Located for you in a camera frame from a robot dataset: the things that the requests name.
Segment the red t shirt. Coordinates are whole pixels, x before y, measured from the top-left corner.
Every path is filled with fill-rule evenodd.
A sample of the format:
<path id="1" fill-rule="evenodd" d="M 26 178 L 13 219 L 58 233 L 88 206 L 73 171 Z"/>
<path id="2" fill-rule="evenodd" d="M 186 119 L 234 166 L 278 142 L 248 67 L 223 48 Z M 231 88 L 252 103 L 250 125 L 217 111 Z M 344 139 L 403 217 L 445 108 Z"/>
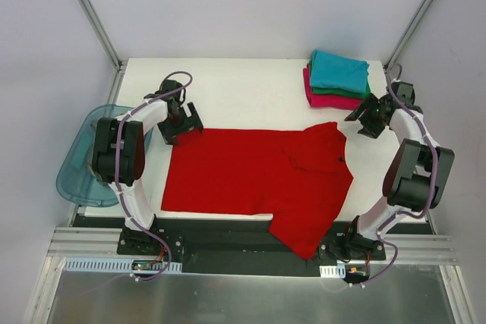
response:
<path id="1" fill-rule="evenodd" d="M 335 122 L 303 131 L 207 128 L 178 139 L 161 208 L 271 214 L 269 232 L 309 260 L 338 217 L 353 176 Z"/>

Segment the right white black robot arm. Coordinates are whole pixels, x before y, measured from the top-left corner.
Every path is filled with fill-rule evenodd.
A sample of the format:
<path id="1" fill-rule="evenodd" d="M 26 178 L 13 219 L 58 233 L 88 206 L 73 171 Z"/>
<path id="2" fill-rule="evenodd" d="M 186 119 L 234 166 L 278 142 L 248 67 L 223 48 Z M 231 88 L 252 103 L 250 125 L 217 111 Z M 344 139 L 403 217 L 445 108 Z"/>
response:
<path id="1" fill-rule="evenodd" d="M 332 237 L 326 253 L 336 260 L 384 258 L 384 235 L 405 217 L 421 219 L 440 202 L 455 154 L 428 132 L 412 84 L 393 80 L 384 96 L 370 94 L 347 116 L 360 134 L 378 138 L 390 129 L 399 148 L 385 174 L 381 198 L 356 216 L 343 235 Z"/>

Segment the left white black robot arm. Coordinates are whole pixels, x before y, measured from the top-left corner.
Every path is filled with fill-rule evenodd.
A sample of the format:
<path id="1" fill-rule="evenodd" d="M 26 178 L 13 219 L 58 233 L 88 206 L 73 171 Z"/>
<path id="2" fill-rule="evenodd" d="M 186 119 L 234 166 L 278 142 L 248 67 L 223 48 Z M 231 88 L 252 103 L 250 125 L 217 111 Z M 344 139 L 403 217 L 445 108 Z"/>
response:
<path id="1" fill-rule="evenodd" d="M 117 248 L 119 254 L 169 253 L 168 244 L 159 236 L 156 214 L 142 182 L 145 136 L 156 127 L 165 144 L 176 146 L 181 135 L 204 131 L 194 104 L 185 102 L 186 89 L 192 81 L 189 72 L 174 71 L 140 105 L 96 123 L 91 169 L 115 193 L 125 214 Z"/>

